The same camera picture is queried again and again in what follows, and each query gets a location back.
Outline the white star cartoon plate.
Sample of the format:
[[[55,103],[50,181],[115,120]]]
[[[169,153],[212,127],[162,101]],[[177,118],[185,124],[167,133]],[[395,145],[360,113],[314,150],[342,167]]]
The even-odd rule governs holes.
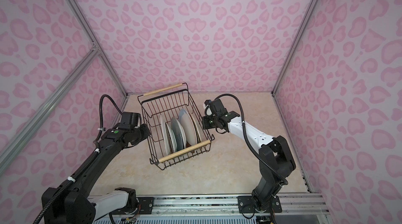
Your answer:
[[[193,119],[194,119],[195,129],[196,129],[196,133],[197,133],[198,143],[201,143],[204,141],[203,130],[202,130],[199,122],[197,121],[197,119],[195,117],[193,117]]]

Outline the grey-blue plate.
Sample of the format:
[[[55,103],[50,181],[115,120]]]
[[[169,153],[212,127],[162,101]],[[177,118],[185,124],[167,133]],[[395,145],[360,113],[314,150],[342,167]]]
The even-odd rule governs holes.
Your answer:
[[[187,145],[186,136],[182,125],[176,118],[171,119],[171,128],[175,134],[178,151],[184,150]]]

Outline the white grid pattern plate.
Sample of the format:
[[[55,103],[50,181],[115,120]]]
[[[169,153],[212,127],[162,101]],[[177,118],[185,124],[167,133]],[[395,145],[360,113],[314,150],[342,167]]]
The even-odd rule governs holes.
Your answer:
[[[171,146],[170,146],[168,131],[166,128],[166,121],[163,116],[160,116],[159,119],[160,119],[160,123],[161,123],[160,127],[161,127],[163,142],[164,142],[164,146],[165,146],[165,153],[166,153],[166,156],[168,156],[171,154]]]

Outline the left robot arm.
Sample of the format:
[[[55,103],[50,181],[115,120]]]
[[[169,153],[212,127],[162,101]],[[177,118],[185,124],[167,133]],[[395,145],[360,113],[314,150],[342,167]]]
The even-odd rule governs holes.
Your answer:
[[[134,189],[119,187],[104,196],[90,192],[111,161],[122,151],[138,145],[150,136],[139,113],[122,113],[121,121],[106,130],[95,150],[59,187],[49,187],[42,195],[43,209],[34,223],[92,224],[115,210],[139,212]]]

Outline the white plate orange sunburst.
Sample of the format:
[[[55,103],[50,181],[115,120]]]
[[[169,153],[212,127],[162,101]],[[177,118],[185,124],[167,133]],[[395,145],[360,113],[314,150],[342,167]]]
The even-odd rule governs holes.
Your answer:
[[[168,123],[166,124],[166,127],[170,138],[171,153],[175,153],[178,150],[175,134]]]

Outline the pastel abstract pattern plate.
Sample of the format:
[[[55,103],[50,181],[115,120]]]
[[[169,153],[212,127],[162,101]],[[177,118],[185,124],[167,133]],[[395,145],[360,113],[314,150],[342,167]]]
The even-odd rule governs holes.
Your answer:
[[[190,114],[185,109],[181,109],[179,112],[179,122],[184,130],[186,136],[186,142],[189,145],[198,144],[197,133],[195,130],[195,126],[193,124],[193,120]]]

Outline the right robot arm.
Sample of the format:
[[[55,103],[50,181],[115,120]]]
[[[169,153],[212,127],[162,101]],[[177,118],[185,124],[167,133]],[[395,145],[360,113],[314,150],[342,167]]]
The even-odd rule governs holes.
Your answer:
[[[229,112],[220,100],[228,96],[235,99],[240,113]],[[282,212],[278,197],[279,191],[289,184],[287,178],[296,169],[296,163],[289,144],[283,136],[273,137],[258,130],[245,120],[245,113],[240,100],[231,94],[223,94],[214,100],[204,102],[205,116],[203,128],[221,129],[245,141],[252,154],[259,160],[261,179],[251,193],[248,202],[241,211],[255,210],[274,214]]]

